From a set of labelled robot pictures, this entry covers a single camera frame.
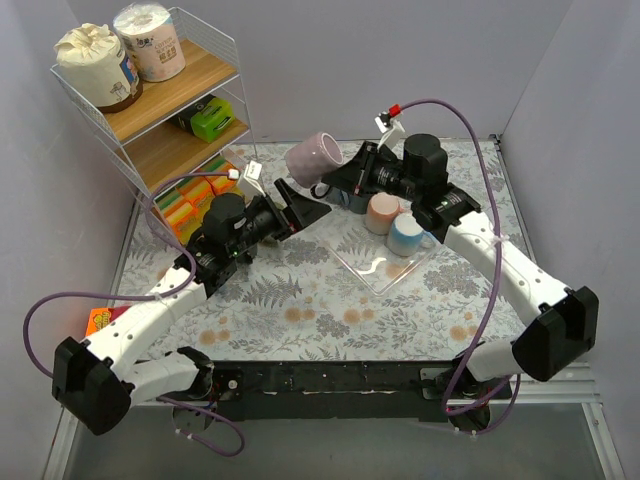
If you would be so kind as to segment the peach pink mug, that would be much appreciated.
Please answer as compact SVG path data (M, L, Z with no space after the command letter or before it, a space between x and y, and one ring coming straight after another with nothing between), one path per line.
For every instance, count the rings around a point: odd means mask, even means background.
M401 213L400 199L387 193L377 193L369 200L364 224L375 235L387 235L394 219Z

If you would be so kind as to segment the mauve pink mug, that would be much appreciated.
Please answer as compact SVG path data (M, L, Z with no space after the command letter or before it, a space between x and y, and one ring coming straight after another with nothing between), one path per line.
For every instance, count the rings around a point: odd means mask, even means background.
M285 154L285 163L293 180L309 189L316 199L324 198L330 187L322 187L322 177L340 168L344 163L342 151L336 140L326 132L318 132Z

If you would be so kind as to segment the blue white mug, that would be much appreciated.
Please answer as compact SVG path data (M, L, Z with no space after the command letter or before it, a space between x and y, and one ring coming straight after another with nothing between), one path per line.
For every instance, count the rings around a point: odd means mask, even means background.
M434 248L436 243L410 213L401 213L391 224L386 245L395 255L410 257L420 250Z

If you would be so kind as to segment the green mug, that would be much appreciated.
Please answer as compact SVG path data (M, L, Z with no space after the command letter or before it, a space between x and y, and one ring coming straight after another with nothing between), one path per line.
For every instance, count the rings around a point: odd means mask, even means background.
M272 235L267 235L260 241L260 244L267 247L275 247L279 245L279 241L275 239Z

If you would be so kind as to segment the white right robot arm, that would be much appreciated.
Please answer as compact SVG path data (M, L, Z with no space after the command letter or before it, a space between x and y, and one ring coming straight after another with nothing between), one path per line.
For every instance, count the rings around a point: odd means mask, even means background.
M594 347L599 299L586 286L553 278L498 233L497 215L449 180L448 154L429 134L414 134L402 156L364 142L323 183L360 196L384 192L407 200L420 227L492 283L517 313L524 331L514 340L468 347L450 373L454 389L475 397L494 379L526 374L545 382Z

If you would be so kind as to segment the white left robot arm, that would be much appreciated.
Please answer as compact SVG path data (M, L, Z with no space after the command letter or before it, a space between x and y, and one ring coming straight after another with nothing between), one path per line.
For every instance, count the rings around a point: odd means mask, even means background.
M112 430L131 407L165 394L195 401L211 395L214 363L196 349L181 347L146 362L140 357L180 317L216 293L239 264L251 262L259 242L285 240L331 211L282 179L275 186L283 208L267 194L250 202L235 193L215 197L150 300L130 306L81 342L67 338L58 345L52 394L93 434Z

